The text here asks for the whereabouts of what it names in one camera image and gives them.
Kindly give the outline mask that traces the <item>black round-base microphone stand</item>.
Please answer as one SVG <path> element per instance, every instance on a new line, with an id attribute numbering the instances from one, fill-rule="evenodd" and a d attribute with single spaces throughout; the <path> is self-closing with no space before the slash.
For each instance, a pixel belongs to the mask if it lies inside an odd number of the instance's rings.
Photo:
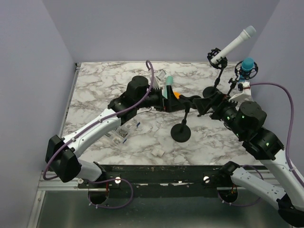
<path id="1" fill-rule="evenodd" d="M 184 95 L 179 96 L 178 101 L 184 106 L 185 115 L 181 123 L 178 123 L 171 128 L 171 137 L 174 141 L 178 143 L 184 143 L 190 139 L 191 130 L 187 126 L 187 116 L 191 108 L 197 109 L 193 100 L 199 98 L 201 98 L 199 95 L 193 95 L 190 97 L 186 97 Z"/>

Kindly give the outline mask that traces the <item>blue microphone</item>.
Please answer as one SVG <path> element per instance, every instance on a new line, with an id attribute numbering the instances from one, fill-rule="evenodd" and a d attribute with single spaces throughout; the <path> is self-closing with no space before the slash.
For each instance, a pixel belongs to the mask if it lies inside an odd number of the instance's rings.
<path id="1" fill-rule="evenodd" d="M 235 74 L 239 82 L 254 78 L 257 74 L 254 60 L 247 57 L 240 61 L 235 67 Z"/>

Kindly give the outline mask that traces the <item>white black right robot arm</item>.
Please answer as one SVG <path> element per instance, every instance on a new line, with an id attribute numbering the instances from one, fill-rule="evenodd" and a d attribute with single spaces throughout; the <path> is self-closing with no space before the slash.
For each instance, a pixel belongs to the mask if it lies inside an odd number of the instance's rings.
<path id="1" fill-rule="evenodd" d="M 235 167 L 219 173 L 218 180 L 224 186 L 232 183 L 255 193 L 279 213 L 288 224 L 304 226 L 304 177 L 287 159 L 287 148 L 278 137 L 263 127 L 266 112 L 253 101 L 244 101 L 237 109 L 220 91 L 207 98 L 193 99 L 200 115 L 213 110 L 211 119 L 221 120 L 242 142 L 242 146 L 256 160 L 259 160 L 280 183 L 273 186 L 264 180 L 251 176 L 244 168 Z"/>

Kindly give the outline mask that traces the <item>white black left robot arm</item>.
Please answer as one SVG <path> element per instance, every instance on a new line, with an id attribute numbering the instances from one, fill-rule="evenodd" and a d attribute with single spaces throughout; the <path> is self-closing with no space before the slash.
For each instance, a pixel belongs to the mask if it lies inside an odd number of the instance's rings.
<path id="1" fill-rule="evenodd" d="M 102 187 L 105 175 L 101 166 L 81 161 L 81 154 L 102 136 L 135 117 L 140 108 L 154 107 L 168 113 L 184 110 L 188 99 L 182 95 L 176 97 L 171 86 L 167 87 L 167 92 L 164 97 L 162 90 L 152 88 L 147 78 L 134 76 L 126 91 L 90 123 L 63 138 L 54 135 L 49 139 L 45 158 L 47 168 L 62 182 L 78 177 L 89 180 L 96 188 Z"/>

